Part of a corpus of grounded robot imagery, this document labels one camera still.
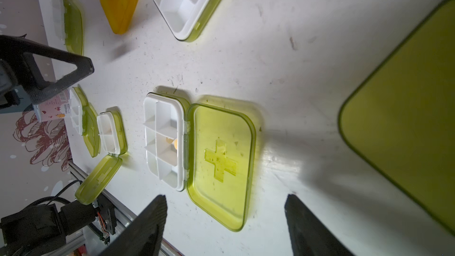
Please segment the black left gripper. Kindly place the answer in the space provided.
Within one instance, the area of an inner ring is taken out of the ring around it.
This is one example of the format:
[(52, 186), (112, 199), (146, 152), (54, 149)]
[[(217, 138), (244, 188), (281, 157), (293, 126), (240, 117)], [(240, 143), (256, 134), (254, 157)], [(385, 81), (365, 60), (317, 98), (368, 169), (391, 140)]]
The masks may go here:
[[(44, 80), (34, 55), (60, 60), (76, 70), (55, 82)], [(59, 50), (25, 37), (1, 36), (1, 114), (34, 111), (45, 102), (94, 73), (88, 57)]]

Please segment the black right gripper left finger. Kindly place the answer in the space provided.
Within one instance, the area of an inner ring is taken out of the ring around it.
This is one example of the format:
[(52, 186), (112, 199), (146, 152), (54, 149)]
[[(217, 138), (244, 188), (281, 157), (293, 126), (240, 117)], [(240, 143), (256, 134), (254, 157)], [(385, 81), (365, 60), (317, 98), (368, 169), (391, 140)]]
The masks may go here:
[(167, 199), (158, 195), (111, 243), (102, 256), (157, 256), (167, 219)]

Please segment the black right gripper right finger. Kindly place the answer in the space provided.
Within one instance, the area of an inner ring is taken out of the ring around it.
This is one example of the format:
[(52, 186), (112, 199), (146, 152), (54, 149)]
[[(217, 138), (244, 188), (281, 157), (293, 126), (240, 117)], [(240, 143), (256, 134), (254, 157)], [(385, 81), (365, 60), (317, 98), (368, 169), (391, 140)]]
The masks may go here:
[(353, 254), (296, 195), (288, 195), (284, 211), (295, 256), (351, 256)]

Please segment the large green pillbox front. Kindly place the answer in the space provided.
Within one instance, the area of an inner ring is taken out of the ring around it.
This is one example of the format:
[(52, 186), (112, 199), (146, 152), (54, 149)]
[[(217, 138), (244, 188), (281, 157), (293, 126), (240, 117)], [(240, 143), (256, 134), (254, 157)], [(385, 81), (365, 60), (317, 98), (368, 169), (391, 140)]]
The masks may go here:
[(149, 170), (176, 191), (186, 191), (227, 229), (245, 223), (251, 194), (256, 129), (244, 113), (149, 93), (143, 102)]

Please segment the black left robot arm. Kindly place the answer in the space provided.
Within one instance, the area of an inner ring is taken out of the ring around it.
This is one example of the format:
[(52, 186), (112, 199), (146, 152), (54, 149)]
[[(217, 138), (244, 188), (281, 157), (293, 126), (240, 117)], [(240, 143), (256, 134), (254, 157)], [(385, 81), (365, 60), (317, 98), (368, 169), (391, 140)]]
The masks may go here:
[[(55, 82), (46, 81), (35, 56), (60, 60), (76, 69)], [(1, 36), (1, 96), (22, 87), (33, 104), (43, 103), (94, 72), (90, 58), (49, 47), (24, 37)], [(1, 219), (3, 256), (42, 256), (66, 245), (66, 237), (91, 225), (97, 210), (92, 204), (51, 197)]]

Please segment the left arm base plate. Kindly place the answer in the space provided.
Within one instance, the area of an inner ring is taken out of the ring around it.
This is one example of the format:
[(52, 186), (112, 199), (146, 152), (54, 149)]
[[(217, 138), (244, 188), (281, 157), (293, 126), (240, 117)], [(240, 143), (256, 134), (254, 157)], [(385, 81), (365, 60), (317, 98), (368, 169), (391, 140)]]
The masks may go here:
[(116, 234), (117, 218), (115, 207), (103, 194), (98, 196), (96, 205), (96, 219), (98, 220), (99, 228), (91, 224), (90, 230), (96, 234), (102, 243), (108, 245), (110, 237)]

